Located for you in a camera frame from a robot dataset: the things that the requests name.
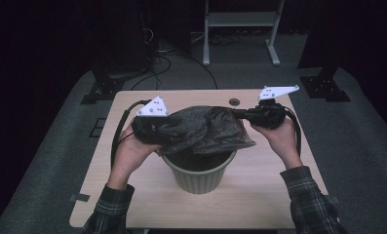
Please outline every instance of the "wooden table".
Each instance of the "wooden table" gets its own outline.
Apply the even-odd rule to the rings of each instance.
[[[90,195],[88,202],[77,201],[70,224],[81,227],[92,214],[110,172],[111,141],[122,113],[141,99],[162,96],[170,113],[193,105],[230,106],[248,109],[258,103],[261,90],[125,91],[117,94],[100,136],[92,163],[80,193]],[[277,97],[280,104],[293,109],[289,96]],[[127,126],[137,110],[132,111]],[[203,195],[182,190],[171,169],[153,153],[130,177],[135,187],[128,212],[129,228],[205,228],[205,229],[287,229],[294,228],[290,218],[290,198],[279,173],[285,167],[267,140],[244,121],[256,146],[238,150],[227,166],[219,187]],[[302,131],[302,160],[311,168],[313,178],[328,194],[312,152]]]

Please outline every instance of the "plaid shirt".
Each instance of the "plaid shirt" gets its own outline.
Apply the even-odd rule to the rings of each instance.
[[[333,204],[321,193],[308,167],[293,168],[281,173],[290,194],[290,212],[296,233],[347,233],[337,221]],[[125,234],[126,215],[135,189],[102,190],[94,213],[81,233]]]
[[[348,233],[338,222],[333,204],[321,193],[308,167],[281,173],[290,194],[290,213],[296,233]]]

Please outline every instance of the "bin rim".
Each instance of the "bin rim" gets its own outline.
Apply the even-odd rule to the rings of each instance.
[[[163,155],[162,158],[163,160],[165,161],[165,163],[171,167],[172,169],[175,169],[183,174],[188,174],[188,175],[192,175],[192,176],[202,176],[202,175],[208,175],[208,174],[212,174],[214,172],[217,172],[219,171],[220,169],[222,168],[225,168],[227,165],[230,164],[230,162],[232,162],[233,158],[236,156],[236,152],[237,150],[232,150],[229,158],[226,159],[226,161],[224,161],[222,164],[220,164],[219,166],[213,168],[213,169],[210,169],[210,170],[206,170],[206,171],[200,171],[200,172],[193,172],[193,171],[188,171],[188,170],[185,170],[183,168],[180,168],[178,166],[176,166],[174,163],[172,163],[167,157],[166,155]]]

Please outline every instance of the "cuff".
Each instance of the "cuff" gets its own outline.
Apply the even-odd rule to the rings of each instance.
[[[125,215],[132,201],[135,188],[127,185],[126,190],[104,186],[96,204],[95,212],[108,216]]]
[[[318,184],[312,178],[309,167],[302,166],[281,172],[281,177],[287,185],[290,197],[310,191],[320,191]]]

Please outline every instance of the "gray carpet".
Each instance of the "gray carpet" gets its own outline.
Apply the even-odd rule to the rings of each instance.
[[[300,91],[290,98],[329,194],[340,200],[336,207],[341,223],[350,233],[387,233],[387,126],[343,69],[334,80],[351,102],[308,97],[298,78],[316,75],[319,69],[296,69],[305,40],[306,35],[278,35],[275,47],[282,64],[274,67],[261,37],[241,37],[231,46],[211,47],[208,70],[219,89],[299,85]],[[166,56],[172,66],[159,75],[159,90],[214,89],[211,75],[200,64],[175,54]],[[201,60],[202,48],[193,48],[192,56]],[[155,58],[156,72],[167,66],[165,59]],[[128,81],[123,90],[142,78]],[[0,233],[78,232],[69,225],[74,205],[69,198],[79,192],[97,146],[90,131],[97,118],[107,116],[112,103],[80,104],[94,82],[87,72],[65,100],[0,218]],[[156,82],[149,78],[135,90],[154,90]]]

